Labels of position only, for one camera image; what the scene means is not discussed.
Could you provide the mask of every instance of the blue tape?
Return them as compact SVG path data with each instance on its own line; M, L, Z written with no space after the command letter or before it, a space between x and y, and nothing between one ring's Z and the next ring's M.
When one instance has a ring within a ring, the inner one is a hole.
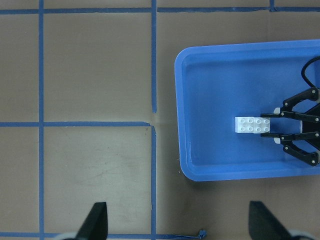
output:
M157 0L151 1L151 104L157 112Z
M16 14L38 14L38 9L4 9L0 10L0 15Z
M320 7L276 6L275 12L320 12Z
M148 127L144 121L47 121L45 127Z
M1 231L0 237L10 237L10 238L38 238L40 234L38 232L7 232Z
M275 12L275 0L270 0L270 12Z
M254 12L270 10L266 7L158 7L159 13L214 13L214 12Z
M45 238L54 238L60 233L45 233ZM151 239L151 234L108 234L107 239Z
M157 234L157 133L154 126L151 127L151 234Z
M151 13L151 7L56 8L56 9L45 9L44 13L45 14Z
M44 0L39 0L39 239L44 240Z
M157 239L204 239L207 236L206 230L200 230L198 236L186 236L186 235L157 235Z
M38 122L30 122L30 121L20 121L20 122L0 122L0 128L3 127L15 127L15 128L19 128L19 127L39 127L39 123Z
M54 238L60 233L45 233L45 238ZM197 236L187 236L187 235L174 235L174 234L108 234L108 239L204 239L207 236L207 232L205 230L200 230Z

